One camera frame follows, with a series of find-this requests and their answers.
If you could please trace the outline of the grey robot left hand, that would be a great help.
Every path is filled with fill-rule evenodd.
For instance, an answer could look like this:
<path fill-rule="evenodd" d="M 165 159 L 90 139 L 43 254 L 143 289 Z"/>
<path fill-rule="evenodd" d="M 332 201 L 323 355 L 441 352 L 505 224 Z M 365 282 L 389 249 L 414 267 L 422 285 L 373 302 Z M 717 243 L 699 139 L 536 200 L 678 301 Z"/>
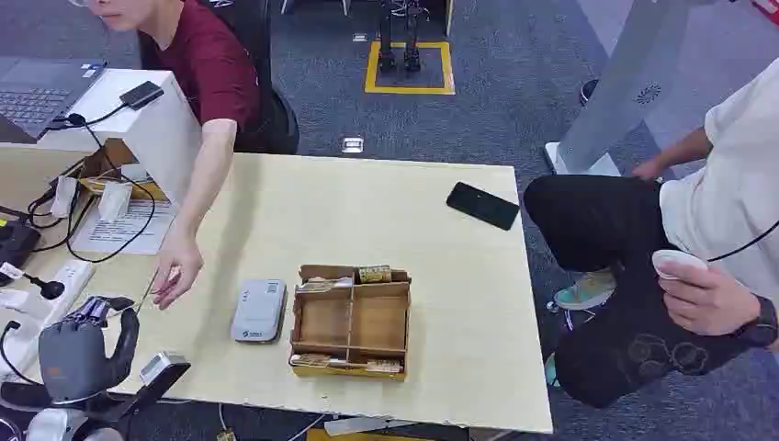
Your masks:
<path fill-rule="evenodd" d="M 40 374 L 54 404 L 89 399 L 127 378 L 140 330 L 132 306 L 124 297 L 92 296 L 40 333 Z M 121 329 L 107 356 L 103 330 L 110 311 L 120 313 Z"/>

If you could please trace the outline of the person's hand holding white device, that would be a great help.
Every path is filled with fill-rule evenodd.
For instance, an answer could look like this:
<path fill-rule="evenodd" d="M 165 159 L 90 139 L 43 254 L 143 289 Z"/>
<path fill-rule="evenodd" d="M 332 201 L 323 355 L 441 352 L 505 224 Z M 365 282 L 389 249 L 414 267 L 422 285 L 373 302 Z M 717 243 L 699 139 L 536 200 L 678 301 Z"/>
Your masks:
<path fill-rule="evenodd" d="M 713 269 L 668 262 L 660 266 L 663 302 L 672 320 L 695 334 L 733 334 L 756 320 L 757 297 L 733 277 Z"/>

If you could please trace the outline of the person's hand over desk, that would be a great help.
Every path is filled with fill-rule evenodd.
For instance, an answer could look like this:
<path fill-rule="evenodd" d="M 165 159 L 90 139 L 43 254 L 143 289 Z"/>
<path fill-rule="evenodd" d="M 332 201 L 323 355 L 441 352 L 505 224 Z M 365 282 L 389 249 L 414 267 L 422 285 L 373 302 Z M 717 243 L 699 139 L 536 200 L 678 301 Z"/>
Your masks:
<path fill-rule="evenodd" d="M 153 304 L 165 310 L 193 286 L 203 258 L 192 232 L 173 232 L 164 240 L 152 283 Z"/>

